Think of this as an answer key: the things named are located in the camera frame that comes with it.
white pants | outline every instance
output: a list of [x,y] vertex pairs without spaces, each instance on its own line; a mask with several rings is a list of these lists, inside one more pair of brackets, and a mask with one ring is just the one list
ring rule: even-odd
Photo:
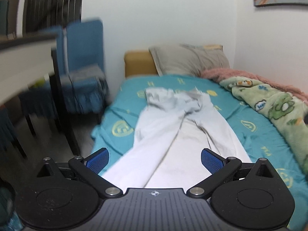
[[208,94],[148,88],[146,97],[148,105],[138,119],[132,149],[103,174],[123,192],[128,187],[186,191],[211,175],[201,163],[206,147],[224,158],[251,162]]

chair backrest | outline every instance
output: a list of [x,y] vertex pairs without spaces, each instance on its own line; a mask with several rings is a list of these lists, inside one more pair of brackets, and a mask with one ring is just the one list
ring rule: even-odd
[[57,61],[58,61],[58,68],[59,74],[63,75],[66,73],[65,69],[65,61],[64,61],[64,35],[63,29],[61,26],[52,26],[50,28],[45,28],[41,30],[41,32],[47,33],[57,33]]
[[66,28],[69,71],[91,64],[104,70],[103,24],[100,20],[75,21]]
[[7,35],[9,1],[0,0],[0,35]]

gray pillowcase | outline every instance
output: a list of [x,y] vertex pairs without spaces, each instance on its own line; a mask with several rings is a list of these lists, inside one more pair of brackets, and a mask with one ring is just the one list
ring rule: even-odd
[[149,48],[158,74],[199,76],[205,69],[229,68],[222,46],[158,45]]

green blanket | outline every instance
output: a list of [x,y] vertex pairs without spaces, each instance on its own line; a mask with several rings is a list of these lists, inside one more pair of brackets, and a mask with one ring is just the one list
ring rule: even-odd
[[308,127],[303,121],[308,106],[291,93],[281,92],[258,80],[231,77],[219,83],[233,96],[267,117],[290,145],[308,175]]

fuzzy blanket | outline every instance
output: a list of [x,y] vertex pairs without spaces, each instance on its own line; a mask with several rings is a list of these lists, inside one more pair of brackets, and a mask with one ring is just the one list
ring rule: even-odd
[[277,82],[273,82],[269,79],[266,79],[262,76],[255,75],[253,73],[243,71],[243,70],[236,70],[236,69],[226,69],[226,68],[215,68],[215,69],[208,69],[201,72],[200,77],[213,80],[214,82],[221,82],[224,79],[228,79],[234,76],[241,76],[247,77],[249,79],[259,80],[262,83],[270,85],[272,88],[276,88],[283,92],[290,92],[293,96],[296,96],[298,99],[302,101],[308,101],[308,94],[301,91],[299,88],[295,88],[292,85],[284,85]]

